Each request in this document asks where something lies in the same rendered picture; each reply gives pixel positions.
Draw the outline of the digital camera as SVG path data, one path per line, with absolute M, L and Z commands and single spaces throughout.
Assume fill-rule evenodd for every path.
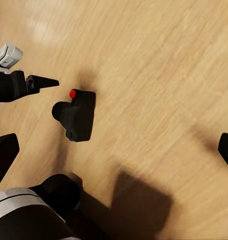
M 71 103 L 58 101 L 53 107 L 53 117 L 67 130 L 70 141 L 85 142 L 91 137 L 96 93 L 73 89 L 70 91 Z

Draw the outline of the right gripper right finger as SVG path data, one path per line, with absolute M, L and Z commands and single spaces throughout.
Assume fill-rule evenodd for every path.
M 228 164 L 228 133 L 223 133 L 221 135 L 219 145 L 218 145 L 218 151 Z

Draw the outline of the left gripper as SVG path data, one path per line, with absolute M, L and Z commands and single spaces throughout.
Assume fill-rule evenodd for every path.
M 30 75 L 25 78 L 23 71 L 13 71 L 11 74 L 0 74 L 0 102 L 13 102 L 26 95 L 38 94 L 43 88 L 59 86 L 56 79 Z

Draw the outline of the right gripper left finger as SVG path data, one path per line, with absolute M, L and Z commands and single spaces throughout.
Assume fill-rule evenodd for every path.
M 19 152 L 20 146 L 15 133 L 0 136 L 0 183 Z

